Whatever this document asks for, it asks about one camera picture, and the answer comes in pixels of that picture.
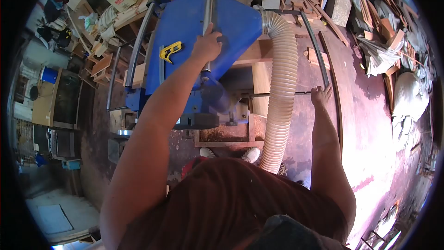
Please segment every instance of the white sneaker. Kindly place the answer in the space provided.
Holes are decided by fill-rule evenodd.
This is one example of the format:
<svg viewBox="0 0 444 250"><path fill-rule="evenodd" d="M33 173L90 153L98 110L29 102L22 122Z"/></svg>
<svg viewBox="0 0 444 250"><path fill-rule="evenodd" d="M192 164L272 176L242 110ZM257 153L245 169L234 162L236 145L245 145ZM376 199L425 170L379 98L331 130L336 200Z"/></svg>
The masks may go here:
<svg viewBox="0 0 444 250"><path fill-rule="evenodd" d="M242 159L248 163L254 163L261 155L261 150L258 147L251 147L247 153L242 156Z"/></svg>
<svg viewBox="0 0 444 250"><path fill-rule="evenodd" d="M203 147L200 148L199 150L200 156L203 156L205 158L215 158L216 155L214 155L213 151L211 151L210 149Z"/></svg>

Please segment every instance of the hand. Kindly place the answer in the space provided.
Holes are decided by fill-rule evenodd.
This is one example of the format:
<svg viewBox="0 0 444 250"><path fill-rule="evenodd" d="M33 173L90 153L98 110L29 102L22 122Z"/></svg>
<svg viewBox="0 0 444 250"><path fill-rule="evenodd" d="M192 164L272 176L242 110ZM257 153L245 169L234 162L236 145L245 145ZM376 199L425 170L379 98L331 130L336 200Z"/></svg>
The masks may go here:
<svg viewBox="0 0 444 250"><path fill-rule="evenodd" d="M220 32L211 32L213 30L213 23L211 22L205 34L197 36L197 41L194 43L192 57L196 57L203 62L213 61L221 53L222 42L218 42L217 38L222 36Z"/></svg>
<svg viewBox="0 0 444 250"><path fill-rule="evenodd" d="M323 90L321 86L315 87L311 90L311 103L315 107L325 106L332 96L332 84L329 83L328 86Z"/></svg>

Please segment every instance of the left hand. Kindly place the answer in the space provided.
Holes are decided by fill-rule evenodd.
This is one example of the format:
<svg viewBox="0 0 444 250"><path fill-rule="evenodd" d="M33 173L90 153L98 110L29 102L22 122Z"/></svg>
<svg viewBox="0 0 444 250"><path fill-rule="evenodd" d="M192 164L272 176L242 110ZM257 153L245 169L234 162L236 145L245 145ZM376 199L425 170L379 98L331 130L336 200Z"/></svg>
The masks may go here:
<svg viewBox="0 0 444 250"><path fill-rule="evenodd" d="M196 57L205 63L216 59L222 49L222 42L217 41L217 38L222 36L222 33L212 33L211 31L213 31L212 22L208 25L205 35L197 36L197 41L194 43L193 51L191 53L192 57Z"/></svg>

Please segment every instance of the person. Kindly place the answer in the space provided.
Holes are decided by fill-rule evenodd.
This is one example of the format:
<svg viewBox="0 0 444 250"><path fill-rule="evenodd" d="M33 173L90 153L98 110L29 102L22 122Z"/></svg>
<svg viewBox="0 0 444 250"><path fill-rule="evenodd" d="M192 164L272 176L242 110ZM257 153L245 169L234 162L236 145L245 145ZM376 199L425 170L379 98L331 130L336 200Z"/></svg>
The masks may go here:
<svg viewBox="0 0 444 250"><path fill-rule="evenodd" d="M356 200L325 105L311 90L315 121L310 190L238 158L208 158L166 192L168 136L201 69L220 53L210 24L190 58L147 101L105 194L100 232L115 249L342 249Z"/></svg>

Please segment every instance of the dust collection hose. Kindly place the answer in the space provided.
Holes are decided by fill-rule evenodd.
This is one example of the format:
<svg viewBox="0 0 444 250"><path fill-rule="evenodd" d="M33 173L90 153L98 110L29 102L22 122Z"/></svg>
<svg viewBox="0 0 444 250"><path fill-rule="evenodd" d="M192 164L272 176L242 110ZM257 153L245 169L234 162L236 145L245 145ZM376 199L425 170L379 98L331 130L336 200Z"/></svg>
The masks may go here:
<svg viewBox="0 0 444 250"><path fill-rule="evenodd" d="M284 157L293 113L297 76L297 42L279 14L262 11L262 29L273 41L273 69L267 127L260 167L277 174Z"/></svg>

